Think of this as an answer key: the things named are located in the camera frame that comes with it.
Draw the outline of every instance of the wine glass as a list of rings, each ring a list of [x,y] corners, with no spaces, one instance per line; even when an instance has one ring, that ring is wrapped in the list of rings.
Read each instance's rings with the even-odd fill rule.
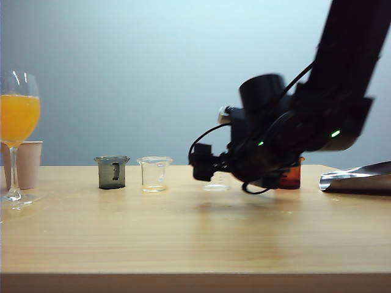
[[[17,70],[1,74],[1,142],[10,149],[11,187],[1,198],[2,205],[30,204],[36,198],[20,191],[16,173],[16,152],[20,143],[37,126],[40,101],[35,77]]]

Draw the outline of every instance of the clear beaker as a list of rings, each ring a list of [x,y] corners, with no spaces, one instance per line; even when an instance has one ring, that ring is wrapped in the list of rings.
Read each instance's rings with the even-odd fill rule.
[[[94,160],[98,163],[99,188],[115,189],[125,187],[125,165],[127,156],[102,156]]]
[[[203,187],[206,191],[226,191],[231,187],[230,174],[226,172],[216,171],[211,178],[211,181]]]
[[[172,163],[170,157],[142,157],[137,161],[141,165],[143,191],[159,192],[167,189],[166,167]]]

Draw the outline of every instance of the green led light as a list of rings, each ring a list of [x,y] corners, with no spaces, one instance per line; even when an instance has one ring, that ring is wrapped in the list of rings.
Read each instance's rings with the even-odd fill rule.
[[[331,137],[336,137],[337,135],[339,135],[341,133],[341,131],[337,130],[337,131],[334,131],[330,136]]]

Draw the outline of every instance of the white backdrop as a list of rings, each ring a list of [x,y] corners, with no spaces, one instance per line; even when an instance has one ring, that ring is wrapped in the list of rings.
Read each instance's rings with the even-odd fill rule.
[[[293,79],[314,58],[330,1],[3,0],[1,63],[35,74],[44,165],[148,155],[187,164],[191,142],[241,106],[238,87],[265,73]],[[391,44],[368,94],[360,139],[306,163],[346,168],[390,159]],[[225,150],[229,133],[204,140]]]

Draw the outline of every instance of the glass stem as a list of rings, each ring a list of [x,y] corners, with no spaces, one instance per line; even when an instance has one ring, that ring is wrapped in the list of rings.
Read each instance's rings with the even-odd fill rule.
[[[11,186],[9,193],[14,193],[19,189],[18,174],[16,172],[16,152],[18,148],[15,146],[10,147],[10,164],[11,164]]]

